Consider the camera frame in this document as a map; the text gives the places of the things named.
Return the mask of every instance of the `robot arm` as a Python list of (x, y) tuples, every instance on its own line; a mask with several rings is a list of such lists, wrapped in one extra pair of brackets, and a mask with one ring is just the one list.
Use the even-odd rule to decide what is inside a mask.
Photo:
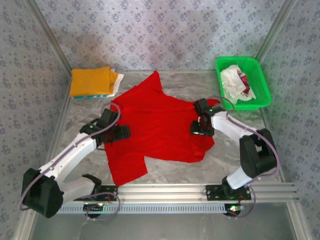
[(30, 168), (23, 175), (22, 195), (31, 186), (23, 199), (30, 209), (50, 218), (60, 207), (82, 196), (101, 192), (101, 180), (86, 174), (75, 181), (65, 182), (67, 175), (89, 153), (102, 143), (114, 142), (130, 137), (128, 126), (114, 125), (118, 113), (105, 109), (101, 118), (84, 125), (80, 133), (61, 153), (38, 170)]
[[(227, 116), (227, 112), (223, 108), (219, 106), (212, 108), (204, 98), (196, 101), (194, 108), (199, 117), (198, 121), (194, 121), (191, 125), (192, 134), (213, 136), (215, 130), (219, 130), (239, 145), (240, 167), (222, 180), (222, 187), (226, 195), (277, 166), (275, 155), (270, 147), (252, 133), (252, 131), (258, 132), (275, 146), (269, 130), (265, 128), (256, 130), (249, 127), (235, 118)], [(228, 118), (243, 127), (235, 125)]]

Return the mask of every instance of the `blue patterned fabric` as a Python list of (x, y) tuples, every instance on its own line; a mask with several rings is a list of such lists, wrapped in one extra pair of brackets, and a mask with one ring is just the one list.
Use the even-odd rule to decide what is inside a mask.
[(9, 240), (23, 174), (45, 161), (70, 78), (24, 2), (0, 8), (0, 240)]
[(72, 99), (95, 99), (95, 98), (106, 98), (108, 94), (102, 95), (88, 95), (88, 96), (73, 96)]
[(273, 96), (268, 122), (314, 239), (320, 239), (319, 46), (320, 2), (298, 1), (262, 63)]
[(283, 0), (39, 0), (73, 68), (208, 70), (254, 56)]

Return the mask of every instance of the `red cloth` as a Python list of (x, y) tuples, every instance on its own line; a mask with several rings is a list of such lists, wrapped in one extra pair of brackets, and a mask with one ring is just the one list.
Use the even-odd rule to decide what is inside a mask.
[[(121, 109), (117, 124), (128, 125), (131, 131), (131, 137), (104, 146), (117, 186), (148, 172), (145, 156), (194, 163), (214, 145), (210, 136), (190, 134), (192, 121), (198, 119), (194, 102), (165, 95), (157, 71), (112, 102)], [(209, 101), (211, 106), (217, 103)]]

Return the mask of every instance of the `gray marble table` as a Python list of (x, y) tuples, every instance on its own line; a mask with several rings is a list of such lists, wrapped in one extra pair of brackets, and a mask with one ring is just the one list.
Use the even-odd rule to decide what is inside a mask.
[[(148, 75), (149, 73), (125, 74), (116, 97), (142, 82)], [(212, 95), (220, 95), (219, 83), (215, 72), (160, 73), (160, 78), (163, 91), (167, 95), (178, 99), (194, 101)], [(84, 124), (100, 117), (103, 107), (112, 99), (114, 97), (72, 100), (60, 149), (63, 150), (75, 138)], [(254, 128), (260, 129), (264, 127), (259, 110), (238, 111), (232, 115)], [(223, 133), (216, 131), (213, 138), (215, 145), (200, 162), (185, 163), (145, 157), (148, 174), (131, 183), (220, 183), (223, 177), (240, 166), (240, 153), (239, 147)], [(83, 174), (94, 175), (101, 179), (104, 184), (113, 184), (108, 167), (108, 159), (104, 151), (95, 150), (86, 156), (70, 173), (67, 180), (77, 179)]]

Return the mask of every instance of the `folded yellow cloth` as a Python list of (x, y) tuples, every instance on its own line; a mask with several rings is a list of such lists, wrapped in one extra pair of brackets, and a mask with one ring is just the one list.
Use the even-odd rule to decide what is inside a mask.
[(73, 69), (70, 97), (114, 96), (123, 77), (123, 74), (113, 72), (109, 66)]

